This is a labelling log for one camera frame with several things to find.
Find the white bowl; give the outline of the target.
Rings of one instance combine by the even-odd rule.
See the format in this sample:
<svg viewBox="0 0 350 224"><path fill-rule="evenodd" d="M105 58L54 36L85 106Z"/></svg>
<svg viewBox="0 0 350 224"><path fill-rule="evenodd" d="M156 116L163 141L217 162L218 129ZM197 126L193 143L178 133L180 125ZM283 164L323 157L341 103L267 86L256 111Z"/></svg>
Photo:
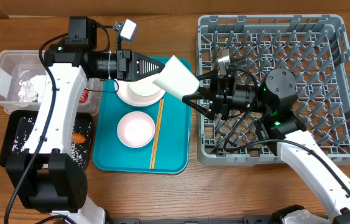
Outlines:
<svg viewBox="0 0 350 224"><path fill-rule="evenodd" d="M156 94L160 88L153 84L154 80L157 78L156 75L143 78L136 82L129 82L129 88L137 95L140 96L152 96Z"/></svg>

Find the peanuts and rice scraps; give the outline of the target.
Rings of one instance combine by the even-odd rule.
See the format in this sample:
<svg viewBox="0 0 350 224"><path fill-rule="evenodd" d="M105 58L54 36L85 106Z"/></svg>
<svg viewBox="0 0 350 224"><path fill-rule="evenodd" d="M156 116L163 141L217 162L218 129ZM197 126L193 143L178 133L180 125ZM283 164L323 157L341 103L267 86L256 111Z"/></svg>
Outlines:
<svg viewBox="0 0 350 224"><path fill-rule="evenodd" d="M9 152L20 153L24 150L24 143L28 140L36 117L23 116L17 123L14 139L9 141ZM73 126L73 133L80 133L86 137L86 142L78 144L71 141L71 156L73 160L85 170L88 166L91 149L91 137L93 133L93 120L89 114L77 114Z"/></svg>

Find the small pink bowl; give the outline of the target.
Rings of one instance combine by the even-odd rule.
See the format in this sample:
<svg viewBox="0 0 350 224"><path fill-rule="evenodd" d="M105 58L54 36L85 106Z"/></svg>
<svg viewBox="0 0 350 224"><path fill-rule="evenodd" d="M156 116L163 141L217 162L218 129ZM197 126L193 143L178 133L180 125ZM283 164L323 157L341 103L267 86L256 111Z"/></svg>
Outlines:
<svg viewBox="0 0 350 224"><path fill-rule="evenodd" d="M148 145L155 135L155 122L141 111L124 115L117 125L117 136L123 145L140 148Z"/></svg>

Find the aluminium foil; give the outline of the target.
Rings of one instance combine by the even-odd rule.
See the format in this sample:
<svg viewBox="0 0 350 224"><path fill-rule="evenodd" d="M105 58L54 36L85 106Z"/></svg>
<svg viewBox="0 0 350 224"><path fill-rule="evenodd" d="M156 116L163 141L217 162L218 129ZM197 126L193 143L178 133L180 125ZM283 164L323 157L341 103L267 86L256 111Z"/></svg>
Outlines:
<svg viewBox="0 0 350 224"><path fill-rule="evenodd" d="M38 93L34 88L34 85L31 81L23 81L19 82L21 88L18 92L18 97L20 102L31 103L37 101Z"/></svg>

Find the black plastic tray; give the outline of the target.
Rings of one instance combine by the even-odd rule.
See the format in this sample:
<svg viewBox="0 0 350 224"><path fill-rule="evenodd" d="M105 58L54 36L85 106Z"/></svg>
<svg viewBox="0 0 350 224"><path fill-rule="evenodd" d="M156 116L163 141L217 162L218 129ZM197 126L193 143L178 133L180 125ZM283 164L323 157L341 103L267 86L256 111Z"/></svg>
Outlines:
<svg viewBox="0 0 350 224"><path fill-rule="evenodd" d="M37 113L37 111L26 110L17 110L11 113L0 152L1 167L5 167L6 160L12 153L17 154L24 150L24 143L31 134ZM71 155L83 170L88 166L92 136L92 116L88 113L77 113L71 137Z"/></svg>

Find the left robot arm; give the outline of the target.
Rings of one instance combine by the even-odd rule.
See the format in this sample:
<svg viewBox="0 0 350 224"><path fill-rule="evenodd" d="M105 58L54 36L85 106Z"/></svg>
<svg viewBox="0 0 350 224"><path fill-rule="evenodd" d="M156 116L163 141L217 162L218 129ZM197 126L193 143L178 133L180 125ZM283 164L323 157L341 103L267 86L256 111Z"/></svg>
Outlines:
<svg viewBox="0 0 350 224"><path fill-rule="evenodd" d="M44 96L24 151L6 160L14 191L4 222L18 198L25 208L48 213L50 219L109 223L108 212L89 198L86 174L70 152L80 96L90 78L139 81L165 65L131 50L112 54L89 44L52 44L39 50L39 58L48 75Z"/></svg>

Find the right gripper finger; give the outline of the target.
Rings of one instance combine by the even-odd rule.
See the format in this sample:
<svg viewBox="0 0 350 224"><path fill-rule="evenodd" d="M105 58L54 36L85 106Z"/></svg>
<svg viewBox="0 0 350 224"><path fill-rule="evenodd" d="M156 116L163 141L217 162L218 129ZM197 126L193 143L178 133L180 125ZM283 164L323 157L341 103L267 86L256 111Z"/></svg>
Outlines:
<svg viewBox="0 0 350 224"><path fill-rule="evenodd" d="M202 75L198 75L197 80L199 81L199 87L203 88L203 81L208 80L209 81L209 89L217 89L218 88L218 70L211 70L209 72L206 72Z"/></svg>
<svg viewBox="0 0 350 224"><path fill-rule="evenodd" d="M185 95L182 97L182 102L189 107L193 108L197 112L199 112L201 115L203 115L205 118L208 118L210 120L214 120L215 113L211 108L206 108L198 103L195 103L194 100L213 100L215 99L215 94L209 93L209 92L198 92L196 91L195 93Z"/></svg>

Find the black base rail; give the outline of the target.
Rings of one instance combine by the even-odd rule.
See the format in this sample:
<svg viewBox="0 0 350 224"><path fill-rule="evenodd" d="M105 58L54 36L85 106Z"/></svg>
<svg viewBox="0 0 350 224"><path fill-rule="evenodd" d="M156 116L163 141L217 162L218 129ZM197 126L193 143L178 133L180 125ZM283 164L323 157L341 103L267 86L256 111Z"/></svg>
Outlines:
<svg viewBox="0 0 350 224"><path fill-rule="evenodd" d="M113 224L270 224L271 215L249 215L241 218L196 218L196 219L161 219L140 220L138 218L112 219Z"/></svg>

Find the white cup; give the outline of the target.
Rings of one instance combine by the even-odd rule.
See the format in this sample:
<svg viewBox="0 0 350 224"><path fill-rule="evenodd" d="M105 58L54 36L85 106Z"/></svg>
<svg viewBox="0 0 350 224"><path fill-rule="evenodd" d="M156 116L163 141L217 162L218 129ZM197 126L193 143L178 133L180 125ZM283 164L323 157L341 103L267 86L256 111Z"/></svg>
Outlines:
<svg viewBox="0 0 350 224"><path fill-rule="evenodd" d="M171 56L153 84L182 100L186 95L194 94L200 82L192 72L175 56Z"/></svg>

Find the white napkin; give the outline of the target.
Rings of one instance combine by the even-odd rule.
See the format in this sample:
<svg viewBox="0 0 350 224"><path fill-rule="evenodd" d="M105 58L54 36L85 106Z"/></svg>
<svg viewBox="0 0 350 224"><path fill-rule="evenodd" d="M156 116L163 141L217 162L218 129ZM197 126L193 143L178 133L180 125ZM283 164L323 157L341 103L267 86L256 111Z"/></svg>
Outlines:
<svg viewBox="0 0 350 224"><path fill-rule="evenodd" d="M46 75L36 75L30 79L30 83L33 85L34 90L37 92L37 101L42 102L45 86L46 86Z"/></svg>

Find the teal serving tray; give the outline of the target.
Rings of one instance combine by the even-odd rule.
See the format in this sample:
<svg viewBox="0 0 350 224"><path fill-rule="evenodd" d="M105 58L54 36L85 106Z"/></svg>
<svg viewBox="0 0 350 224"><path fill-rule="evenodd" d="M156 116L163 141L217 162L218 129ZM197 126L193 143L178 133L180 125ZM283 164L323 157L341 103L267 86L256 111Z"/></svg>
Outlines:
<svg viewBox="0 0 350 224"><path fill-rule="evenodd" d="M150 168L153 142L140 148L125 146L117 135L120 119L133 111L157 119L159 103L136 107L122 101L113 81L103 83L103 91L94 139L93 162L103 171L178 174L188 164L191 108L179 99L163 95L163 115L155 167Z"/></svg>

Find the orange carrot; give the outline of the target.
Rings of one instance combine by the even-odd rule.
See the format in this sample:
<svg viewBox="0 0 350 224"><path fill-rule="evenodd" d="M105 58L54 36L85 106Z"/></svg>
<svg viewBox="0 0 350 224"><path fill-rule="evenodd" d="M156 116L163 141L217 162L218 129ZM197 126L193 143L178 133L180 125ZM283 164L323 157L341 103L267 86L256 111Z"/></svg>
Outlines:
<svg viewBox="0 0 350 224"><path fill-rule="evenodd" d="M86 137L80 133L72 133L71 140L78 144L83 144L86 142Z"/></svg>

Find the grey plastic dish rack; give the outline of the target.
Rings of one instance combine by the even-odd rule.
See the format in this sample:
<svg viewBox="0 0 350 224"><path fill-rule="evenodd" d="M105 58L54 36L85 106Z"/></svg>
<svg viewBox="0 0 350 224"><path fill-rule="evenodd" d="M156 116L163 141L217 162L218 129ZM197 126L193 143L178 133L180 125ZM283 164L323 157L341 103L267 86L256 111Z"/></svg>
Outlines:
<svg viewBox="0 0 350 224"><path fill-rule="evenodd" d="M214 70L224 49L245 59L249 69L236 73L236 86L253 86L275 68L293 72L295 114L335 164L350 165L350 49L340 16L201 16L196 74Z"/></svg>

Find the red snack wrapper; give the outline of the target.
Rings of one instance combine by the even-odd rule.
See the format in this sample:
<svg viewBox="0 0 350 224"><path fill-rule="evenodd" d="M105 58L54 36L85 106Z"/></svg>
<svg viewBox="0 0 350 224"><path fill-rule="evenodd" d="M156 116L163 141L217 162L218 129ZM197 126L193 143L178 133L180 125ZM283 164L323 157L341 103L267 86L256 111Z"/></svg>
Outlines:
<svg viewBox="0 0 350 224"><path fill-rule="evenodd" d="M88 96L89 96L89 90L88 89L84 89L82 91L81 96L80 96L79 103L86 103L87 100L88 100Z"/></svg>

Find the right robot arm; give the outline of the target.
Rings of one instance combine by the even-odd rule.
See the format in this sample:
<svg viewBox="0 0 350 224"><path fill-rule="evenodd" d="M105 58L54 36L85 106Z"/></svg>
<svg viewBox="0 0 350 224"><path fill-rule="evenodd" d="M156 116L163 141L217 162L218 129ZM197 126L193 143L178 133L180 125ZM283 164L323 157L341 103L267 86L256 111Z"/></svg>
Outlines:
<svg viewBox="0 0 350 224"><path fill-rule="evenodd" d="M221 73L210 71L198 77L185 71L181 76L179 99L208 119L231 110L257 112L258 140L268 146L307 184L324 207L329 223L350 223L350 178L321 150L306 126L292 111L297 101L294 74L283 68L270 71L261 84L239 86L235 74L242 66Z"/></svg>

